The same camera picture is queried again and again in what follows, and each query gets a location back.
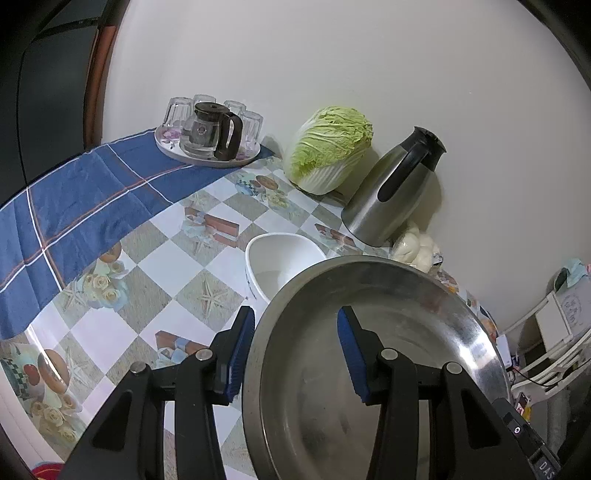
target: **white wall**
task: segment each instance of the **white wall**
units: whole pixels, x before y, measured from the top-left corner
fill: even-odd
[[[195,93],[243,101],[281,148],[331,104],[366,114],[380,155],[414,125],[435,132],[448,153],[428,231],[501,326],[564,260],[591,261],[591,93],[517,0],[132,0],[104,140]]]

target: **stainless steel basin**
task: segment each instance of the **stainless steel basin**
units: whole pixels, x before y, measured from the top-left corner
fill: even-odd
[[[326,260],[281,289],[255,332],[242,411],[261,479],[366,476],[379,406],[363,405],[353,391],[336,331],[343,305],[353,306],[384,346],[433,367],[459,362],[489,400],[509,398],[505,370],[483,327],[438,282],[378,257]],[[425,403],[417,478],[428,475],[428,422]]]

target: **stainless steel jug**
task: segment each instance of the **stainless steel jug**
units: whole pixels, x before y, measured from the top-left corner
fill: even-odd
[[[345,227],[364,244],[383,246],[418,205],[445,152],[433,133],[415,127],[365,177],[340,214]]]

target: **silver screw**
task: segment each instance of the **silver screw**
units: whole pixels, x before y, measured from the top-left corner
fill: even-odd
[[[213,357],[213,352],[209,348],[202,348],[195,352],[195,356],[197,357],[197,360],[209,360]]]
[[[449,362],[446,366],[447,371],[451,374],[458,375],[462,373],[462,366],[455,362]]]
[[[381,355],[384,360],[396,360],[398,358],[398,352],[393,348],[385,348],[382,350]]]
[[[144,362],[134,362],[129,367],[129,371],[134,375],[138,375],[146,369],[146,364]]]

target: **table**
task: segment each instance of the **table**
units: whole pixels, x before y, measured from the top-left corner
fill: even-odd
[[[244,249],[266,232],[312,239],[328,258],[388,257],[353,238],[342,205],[296,189],[264,147],[239,170],[188,166],[153,130],[54,170],[0,210],[0,362],[35,428],[66,459],[132,362],[181,362],[257,303]],[[440,280],[480,317],[477,302]],[[248,479],[241,400],[214,406],[230,479]],[[165,472],[176,478],[174,404],[165,409]]]

